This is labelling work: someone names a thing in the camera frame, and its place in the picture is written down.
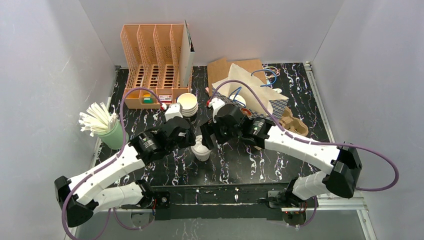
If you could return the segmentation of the brown pulp cup carrier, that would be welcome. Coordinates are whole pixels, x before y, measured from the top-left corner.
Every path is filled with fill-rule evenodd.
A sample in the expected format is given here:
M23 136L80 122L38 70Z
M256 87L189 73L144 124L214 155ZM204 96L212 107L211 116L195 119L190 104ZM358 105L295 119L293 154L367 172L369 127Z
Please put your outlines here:
M309 128L299 119L293 116L289 107L285 107L279 123L292 133L306 137L309 134Z

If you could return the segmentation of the blue checkered paper bag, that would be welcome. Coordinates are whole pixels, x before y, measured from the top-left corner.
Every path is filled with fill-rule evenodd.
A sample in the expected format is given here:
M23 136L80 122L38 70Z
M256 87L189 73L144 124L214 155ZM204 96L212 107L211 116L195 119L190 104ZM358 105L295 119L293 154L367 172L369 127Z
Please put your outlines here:
M269 119L269 115L272 115L279 120L289 101L288 97L264 86L258 77L234 63L230 66L228 77L213 83L212 89L214 98L236 105L249 118ZM231 95L241 95L246 101L246 107L229 99Z

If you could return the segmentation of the stack of white paper cups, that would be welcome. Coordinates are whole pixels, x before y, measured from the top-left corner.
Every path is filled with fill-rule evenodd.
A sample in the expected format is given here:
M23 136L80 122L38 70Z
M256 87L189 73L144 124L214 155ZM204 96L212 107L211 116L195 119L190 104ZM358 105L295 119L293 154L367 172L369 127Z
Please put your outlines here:
M192 93L181 94L176 102L181 105L181 114L184 117L192 117L198 111L198 99Z

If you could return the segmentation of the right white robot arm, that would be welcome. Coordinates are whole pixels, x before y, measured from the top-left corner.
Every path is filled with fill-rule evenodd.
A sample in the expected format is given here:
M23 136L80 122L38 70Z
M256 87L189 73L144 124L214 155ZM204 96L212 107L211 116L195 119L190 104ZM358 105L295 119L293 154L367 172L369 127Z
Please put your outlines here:
M299 204L321 194L334 194L350 199L354 196L362 163L352 146L325 145L323 142L291 133L278 123L266 118L248 118L234 104L214 98L208 104L212 118L200 127L202 144L211 150L231 139L261 149L285 153L314 165L319 172L296 177L281 196L275 198L290 204Z

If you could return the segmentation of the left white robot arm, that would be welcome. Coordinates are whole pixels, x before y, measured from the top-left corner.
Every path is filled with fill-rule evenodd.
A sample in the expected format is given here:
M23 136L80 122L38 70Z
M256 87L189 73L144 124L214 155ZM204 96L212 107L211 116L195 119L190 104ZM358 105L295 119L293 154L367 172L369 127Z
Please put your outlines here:
M111 187L111 184L195 143L189 119L176 116L135 136L117 154L94 168L71 178L57 178L55 194L62 208L63 224L74 228L103 210L159 203L164 192L153 191L144 179L120 187Z

